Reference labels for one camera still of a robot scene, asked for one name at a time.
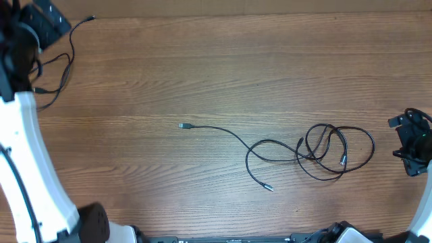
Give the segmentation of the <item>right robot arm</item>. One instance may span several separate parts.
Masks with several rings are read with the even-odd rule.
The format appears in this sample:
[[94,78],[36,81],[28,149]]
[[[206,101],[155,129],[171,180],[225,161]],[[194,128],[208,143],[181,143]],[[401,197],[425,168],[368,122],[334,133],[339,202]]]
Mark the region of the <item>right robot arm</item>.
[[408,229],[385,242],[431,241],[431,116],[425,112],[407,108],[404,113],[388,120],[389,127],[398,133],[401,148],[393,156],[402,160],[410,177],[427,174],[427,183],[416,213]]

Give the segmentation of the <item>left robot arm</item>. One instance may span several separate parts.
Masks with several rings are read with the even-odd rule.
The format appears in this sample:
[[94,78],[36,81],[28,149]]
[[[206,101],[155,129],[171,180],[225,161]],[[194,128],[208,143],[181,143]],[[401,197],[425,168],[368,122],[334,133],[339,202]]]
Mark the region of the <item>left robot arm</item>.
[[77,208],[61,185],[38,124],[32,81],[39,55],[70,31],[50,1],[1,2],[1,188],[18,242],[108,242],[99,203]]

